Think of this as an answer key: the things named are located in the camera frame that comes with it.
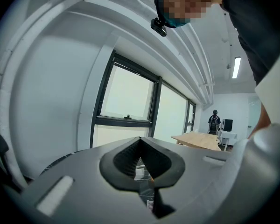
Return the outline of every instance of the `table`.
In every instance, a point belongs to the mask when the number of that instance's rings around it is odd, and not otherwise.
[[[227,139],[225,147],[224,147],[224,151],[226,151],[228,143],[229,143],[229,139],[236,139],[237,134],[232,133],[232,132],[228,132],[228,131],[224,131],[224,130],[220,130],[219,133],[218,133],[218,137]]]
[[[218,137],[213,134],[190,132],[184,133],[181,136],[171,137],[177,140],[178,143],[189,147],[221,151],[221,149],[218,147]]]

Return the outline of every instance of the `window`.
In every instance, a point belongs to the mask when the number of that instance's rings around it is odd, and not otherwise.
[[[190,132],[195,104],[152,72],[113,51],[91,123],[90,147],[136,136],[175,143]]]
[[[176,143],[171,136],[182,135],[187,108],[188,99],[163,81],[154,138]]]
[[[90,146],[154,135],[162,78],[113,52],[98,92]]]
[[[191,131],[193,131],[194,119],[195,119],[195,109],[196,109],[196,105],[189,99],[188,100],[188,111],[187,111],[188,119],[186,120],[184,133],[190,133]]]
[[[102,104],[101,116],[115,118],[129,115],[136,120],[149,120],[154,82],[114,64]]]
[[[97,147],[137,136],[146,137],[148,136],[148,130],[149,128],[95,125],[93,146]]]

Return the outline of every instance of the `person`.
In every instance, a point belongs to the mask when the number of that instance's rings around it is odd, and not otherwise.
[[[280,0],[154,0],[159,19],[169,28],[181,27],[201,18],[212,4],[229,12],[247,54],[256,85],[280,55]],[[271,123],[263,105],[257,125],[249,138]]]
[[[213,115],[209,118],[209,130],[208,134],[218,135],[218,131],[220,130],[220,117],[217,116],[218,111],[214,110]]]

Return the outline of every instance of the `window pane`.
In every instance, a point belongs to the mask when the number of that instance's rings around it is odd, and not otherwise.
[[[154,138],[176,143],[171,136],[181,135],[187,114],[187,100],[162,85]]]
[[[192,129],[192,125],[188,125],[188,126],[187,126],[187,133],[190,133],[190,132],[191,132],[191,129]]]
[[[134,137],[147,137],[149,128],[118,127],[95,125],[93,132],[93,146],[97,147],[118,140]]]
[[[189,111],[189,118],[188,118],[188,122],[192,123],[193,122],[193,105],[190,105],[190,111]]]
[[[101,115],[148,120],[154,83],[114,66],[106,88]]]

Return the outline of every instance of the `fluorescent light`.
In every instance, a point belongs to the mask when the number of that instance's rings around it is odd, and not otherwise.
[[[240,57],[236,57],[235,61],[234,61],[234,70],[233,70],[232,79],[238,77],[238,70],[239,70],[239,65],[240,64],[241,64],[241,58]]]

